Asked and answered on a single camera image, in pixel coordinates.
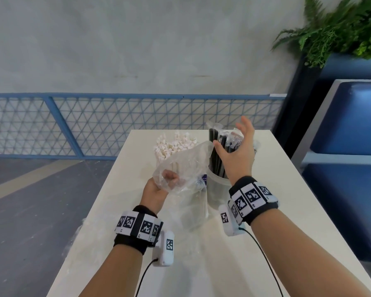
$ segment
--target forearm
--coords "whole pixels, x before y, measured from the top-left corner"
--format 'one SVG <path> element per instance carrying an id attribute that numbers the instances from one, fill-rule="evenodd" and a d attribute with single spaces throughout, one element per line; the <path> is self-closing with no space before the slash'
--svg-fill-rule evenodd
<path id="1" fill-rule="evenodd" d="M 280 210 L 266 211 L 251 227 L 290 296 L 371 296 L 350 271 Z"/>
<path id="2" fill-rule="evenodd" d="M 126 245 L 116 245 L 79 297 L 133 297 L 143 255 Z"/>

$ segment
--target blue cushion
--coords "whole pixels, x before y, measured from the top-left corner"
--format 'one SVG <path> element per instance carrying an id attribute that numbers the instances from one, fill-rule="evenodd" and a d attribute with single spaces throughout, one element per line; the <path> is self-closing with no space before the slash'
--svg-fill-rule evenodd
<path id="1" fill-rule="evenodd" d="M 302 175 L 357 258 L 371 261 L 371 165 L 310 164 Z"/>
<path id="2" fill-rule="evenodd" d="M 371 82 L 340 84 L 311 150 L 325 154 L 371 155 Z"/>

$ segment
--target white electronic device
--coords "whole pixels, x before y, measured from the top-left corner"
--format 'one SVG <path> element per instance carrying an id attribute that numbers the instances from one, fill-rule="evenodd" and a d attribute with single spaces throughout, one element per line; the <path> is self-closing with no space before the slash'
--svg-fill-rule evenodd
<path id="1" fill-rule="evenodd" d="M 240 230 L 239 227 L 245 228 L 239 211 L 236 209 L 235 206 L 232 206 L 232 208 L 230 208 L 232 203 L 233 201 L 229 200 L 228 204 L 222 204 L 218 207 L 220 218 L 223 222 L 224 232 L 227 236 L 237 236 L 244 234 L 244 231 Z"/>
<path id="2" fill-rule="evenodd" d="M 168 267 L 174 261 L 174 234 L 172 231 L 161 230 L 158 242 L 153 248 L 153 259 L 158 259 L 153 265 Z"/>

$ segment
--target black planter box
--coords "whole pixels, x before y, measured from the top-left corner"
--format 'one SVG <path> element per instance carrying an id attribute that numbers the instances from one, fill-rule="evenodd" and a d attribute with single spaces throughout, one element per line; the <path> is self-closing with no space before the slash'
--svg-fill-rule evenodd
<path id="1" fill-rule="evenodd" d="M 305 66 L 302 57 L 273 134 L 291 158 L 335 79 L 371 79 L 371 60 L 333 54 L 323 69 Z"/>

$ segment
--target green fern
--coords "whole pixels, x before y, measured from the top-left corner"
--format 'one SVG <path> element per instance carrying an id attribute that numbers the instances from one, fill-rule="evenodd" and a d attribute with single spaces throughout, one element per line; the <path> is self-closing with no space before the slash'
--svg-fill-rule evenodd
<path id="1" fill-rule="evenodd" d="M 304 15 L 307 25 L 282 30 L 272 49 L 297 43 L 310 67 L 322 68 L 332 53 L 371 58 L 371 0 L 341 0 L 330 13 L 325 12 L 320 0 L 305 0 Z"/>

